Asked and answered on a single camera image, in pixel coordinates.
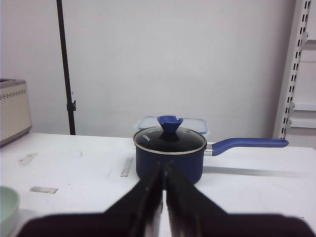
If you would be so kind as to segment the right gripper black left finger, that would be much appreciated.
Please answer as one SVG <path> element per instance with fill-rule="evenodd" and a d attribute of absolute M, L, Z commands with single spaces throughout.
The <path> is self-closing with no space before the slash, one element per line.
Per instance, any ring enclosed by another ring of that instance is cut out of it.
<path fill-rule="evenodd" d="M 162 212 L 158 162 L 103 213 L 58 214 L 28 221 L 20 237 L 157 237 Z"/>

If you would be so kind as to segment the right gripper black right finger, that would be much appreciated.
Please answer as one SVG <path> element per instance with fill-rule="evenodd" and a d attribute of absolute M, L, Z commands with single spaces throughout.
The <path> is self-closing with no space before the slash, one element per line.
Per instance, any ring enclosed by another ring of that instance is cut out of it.
<path fill-rule="evenodd" d="M 165 167 L 174 237 L 313 237 L 308 224 L 280 214 L 229 214 L 200 192 L 173 162 Z"/>

